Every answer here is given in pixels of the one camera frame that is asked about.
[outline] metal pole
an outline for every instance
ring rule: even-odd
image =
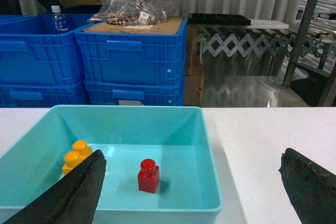
[[[284,77],[284,81],[282,83],[283,86],[289,87],[292,83],[293,75],[295,72],[295,63],[298,62],[300,55],[303,52],[303,43],[305,42],[306,34],[308,32],[308,28],[310,25],[311,18],[313,17],[315,6],[317,0],[307,0],[306,7],[303,12],[302,20],[300,23],[298,37],[296,43],[294,45],[293,54],[289,59],[286,74]]]
[[[320,57],[320,62],[319,62],[319,66],[317,67],[318,69],[323,70],[324,68],[324,64],[326,64],[326,60],[328,58],[329,53],[331,52],[333,44],[332,43],[325,43],[324,44],[324,49],[323,49],[323,53]]]
[[[332,102],[336,97],[335,79],[336,79],[336,64],[334,64],[334,67],[330,73],[330,78],[328,79],[327,85],[325,85],[318,106],[324,106],[324,107],[331,106]]]

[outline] bottle cap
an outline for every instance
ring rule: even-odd
[[[59,5],[52,5],[51,10],[52,10],[53,13],[60,13],[61,12],[61,8],[59,7]]]

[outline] stacked crates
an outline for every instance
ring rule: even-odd
[[[0,22],[0,107],[88,104],[73,30],[52,34],[50,15]]]
[[[187,18],[174,35],[75,31],[91,104],[183,105]]]

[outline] white table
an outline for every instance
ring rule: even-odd
[[[0,155],[48,109],[0,109]],[[291,147],[336,173],[336,108],[203,109],[222,188],[216,224],[301,224],[281,181]]]

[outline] corrugated metal wall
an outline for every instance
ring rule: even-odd
[[[20,0],[25,15],[36,15],[41,6],[35,0]],[[279,20],[292,23],[300,0],[185,0],[176,15],[188,13],[241,14],[252,19]]]

